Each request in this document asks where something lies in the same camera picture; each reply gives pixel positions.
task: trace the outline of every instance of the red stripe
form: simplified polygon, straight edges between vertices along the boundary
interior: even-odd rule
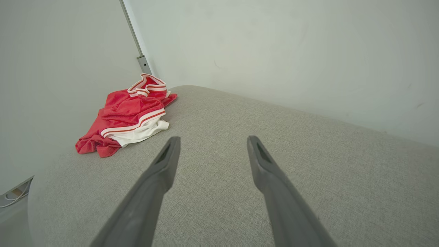
[[[148,117],[148,118],[143,119],[142,122],[140,122],[139,127],[142,126],[142,124],[143,124],[146,120],[148,120],[148,119],[150,119],[150,118],[152,118],[152,117],[158,116],[158,115],[160,115],[160,114],[163,114],[163,113],[165,113],[165,111],[162,111],[161,113],[157,113],[157,114],[155,114],[155,115],[152,115],[151,117]],[[137,128],[138,128],[138,127],[135,127],[134,129],[125,130],[125,131],[108,131],[108,132],[105,132],[102,136],[105,136],[106,134],[108,134],[108,133],[113,133],[113,132],[126,132],[126,131],[133,131],[133,130],[135,130],[135,129],[137,129]]]
[[[152,84],[149,84],[149,85],[146,85],[146,87],[160,88],[160,87],[166,87],[166,85],[152,85]]]

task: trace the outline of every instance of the clothing pile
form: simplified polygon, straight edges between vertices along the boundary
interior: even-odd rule
[[[100,157],[109,157],[121,147],[168,129],[169,123],[160,117],[166,114],[165,106],[177,95],[170,94],[159,78],[141,76],[132,87],[108,95],[105,107],[97,113],[90,130],[76,143],[78,153],[97,150]]]

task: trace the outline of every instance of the floor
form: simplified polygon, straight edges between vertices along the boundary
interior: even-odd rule
[[[3,196],[0,197],[0,205],[6,205],[8,202]],[[27,197],[0,209],[0,246],[33,246],[27,218]]]

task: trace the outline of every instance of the white wall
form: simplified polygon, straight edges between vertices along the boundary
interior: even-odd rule
[[[153,72],[439,146],[439,1],[125,0]]]
[[[75,150],[137,56],[118,0],[0,2],[0,195]]]

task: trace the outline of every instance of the gray sofa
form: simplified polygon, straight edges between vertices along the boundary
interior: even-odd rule
[[[246,149],[257,135],[341,246],[439,244],[439,148],[196,86],[171,89],[170,127],[109,158],[73,149],[37,174],[37,246],[86,246],[168,138],[181,137],[154,245],[273,245]]]

